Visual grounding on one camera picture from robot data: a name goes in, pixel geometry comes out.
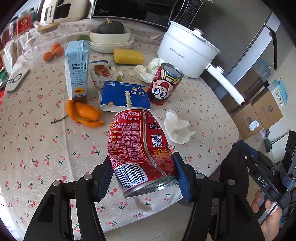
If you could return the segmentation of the person's right hand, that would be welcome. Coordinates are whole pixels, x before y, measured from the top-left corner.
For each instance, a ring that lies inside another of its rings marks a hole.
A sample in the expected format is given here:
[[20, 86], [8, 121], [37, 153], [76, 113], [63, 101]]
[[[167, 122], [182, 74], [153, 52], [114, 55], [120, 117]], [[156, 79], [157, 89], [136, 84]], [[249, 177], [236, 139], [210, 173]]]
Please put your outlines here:
[[[259, 211], [259, 202], [261, 201], [261, 191], [257, 191], [254, 200], [251, 204], [251, 209], [254, 213]], [[263, 232], [266, 241], [274, 240], [280, 231], [280, 219], [282, 215], [282, 209], [280, 207], [275, 208], [269, 213], [267, 219], [261, 224], [261, 230]]]

